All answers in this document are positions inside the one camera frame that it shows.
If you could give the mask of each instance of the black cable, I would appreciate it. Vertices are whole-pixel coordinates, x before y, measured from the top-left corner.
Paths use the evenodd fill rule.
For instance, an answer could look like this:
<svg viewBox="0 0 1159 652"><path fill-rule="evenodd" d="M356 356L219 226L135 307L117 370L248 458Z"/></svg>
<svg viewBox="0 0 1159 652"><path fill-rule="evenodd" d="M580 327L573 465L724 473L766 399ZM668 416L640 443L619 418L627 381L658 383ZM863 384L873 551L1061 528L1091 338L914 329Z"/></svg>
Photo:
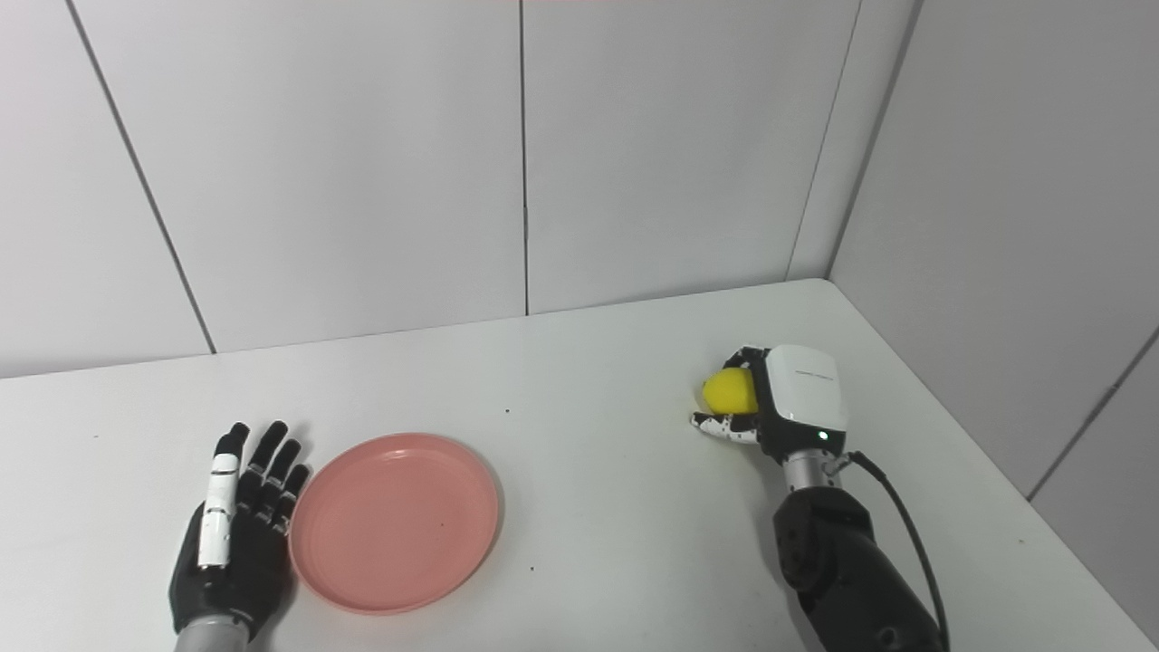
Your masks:
<svg viewBox="0 0 1159 652"><path fill-rule="evenodd" d="M867 474L874 477L875 481L881 483L881 486L885 489L885 493L889 498L894 500L894 505L897 507L897 513L902 515L902 522L905 523L905 529L910 533L910 539L913 541L913 549L918 554L918 562L921 563L921 572L926 574L926 584L930 585L930 600L934 603L934 615L938 618L938 631L941 639L942 651L949 652L949 630L946 629L946 607L941 601L941 592L938 591L938 580L934 578L934 569L930 564L930 556L926 555L926 547L921 543L921 537L918 536L918 527L913 525L913 519L910 518L910 511L905 508L905 504L902 503L902 497L898 496L897 490L890 484L889 479L885 478L885 472L881 470L880 467L873 463L860 450L854 450L850 454L850 462L853 462L858 467L866 470Z"/></svg>

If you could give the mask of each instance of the white wall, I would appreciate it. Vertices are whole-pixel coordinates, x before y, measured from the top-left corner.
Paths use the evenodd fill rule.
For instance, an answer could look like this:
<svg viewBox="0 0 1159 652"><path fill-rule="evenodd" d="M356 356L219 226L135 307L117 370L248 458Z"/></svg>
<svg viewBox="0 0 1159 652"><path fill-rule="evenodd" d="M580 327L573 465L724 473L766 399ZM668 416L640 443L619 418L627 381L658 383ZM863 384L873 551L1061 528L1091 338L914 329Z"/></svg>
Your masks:
<svg viewBox="0 0 1159 652"><path fill-rule="evenodd" d="M0 2L0 378L209 353L64 2Z"/></svg>
<svg viewBox="0 0 1159 652"><path fill-rule="evenodd" d="M527 2L531 309L782 280L857 8Z"/></svg>
<svg viewBox="0 0 1159 652"><path fill-rule="evenodd" d="M1153 347L1033 501L1151 640L1159 640L1157 398Z"/></svg>
<svg viewBox="0 0 1159 652"><path fill-rule="evenodd" d="M75 1L219 351L817 273L909 6ZM207 349L66 7L6 7L0 375Z"/></svg>
<svg viewBox="0 0 1159 652"><path fill-rule="evenodd" d="M219 351L523 314L517 3L78 6Z"/></svg>
<svg viewBox="0 0 1159 652"><path fill-rule="evenodd" d="M1159 5L921 9L833 279L1029 492L1159 323Z"/></svg>

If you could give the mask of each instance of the pink plate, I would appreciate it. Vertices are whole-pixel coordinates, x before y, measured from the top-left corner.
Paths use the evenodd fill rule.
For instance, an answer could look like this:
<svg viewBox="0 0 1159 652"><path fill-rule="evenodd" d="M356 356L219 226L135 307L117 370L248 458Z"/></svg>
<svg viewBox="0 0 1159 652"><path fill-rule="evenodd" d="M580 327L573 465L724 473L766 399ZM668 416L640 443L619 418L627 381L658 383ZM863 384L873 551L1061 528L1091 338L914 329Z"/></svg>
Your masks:
<svg viewBox="0 0 1159 652"><path fill-rule="evenodd" d="M290 558L327 602L398 614L471 577L497 523L495 483L474 454L435 435L388 435L343 453L309 483Z"/></svg>

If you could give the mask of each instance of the yellow ball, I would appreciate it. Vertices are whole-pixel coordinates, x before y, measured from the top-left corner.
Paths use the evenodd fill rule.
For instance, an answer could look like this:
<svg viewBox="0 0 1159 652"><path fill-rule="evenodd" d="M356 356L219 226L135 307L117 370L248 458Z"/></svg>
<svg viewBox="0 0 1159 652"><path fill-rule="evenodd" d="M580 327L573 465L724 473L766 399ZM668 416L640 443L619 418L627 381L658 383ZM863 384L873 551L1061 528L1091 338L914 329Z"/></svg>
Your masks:
<svg viewBox="0 0 1159 652"><path fill-rule="evenodd" d="M756 415L757 390L752 374L736 367L721 369L705 381L705 404L713 415Z"/></svg>

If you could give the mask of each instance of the table surface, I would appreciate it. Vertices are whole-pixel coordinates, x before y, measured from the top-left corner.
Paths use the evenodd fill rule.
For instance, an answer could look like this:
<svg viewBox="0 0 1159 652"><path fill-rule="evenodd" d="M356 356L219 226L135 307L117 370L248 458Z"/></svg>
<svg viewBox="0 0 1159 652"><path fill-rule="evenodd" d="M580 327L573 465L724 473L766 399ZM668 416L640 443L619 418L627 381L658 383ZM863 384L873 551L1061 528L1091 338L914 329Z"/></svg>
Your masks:
<svg viewBox="0 0 1159 652"><path fill-rule="evenodd" d="M315 468L386 433L454 438L493 469L502 523L439 602L357 616L299 589L260 650L819 650L771 570L779 468L687 425L742 344L837 359L851 447L906 500L956 651L1154 650L824 280L0 381L0 640L169 649L166 585L213 445L284 419ZM843 481L927 598L888 497Z"/></svg>

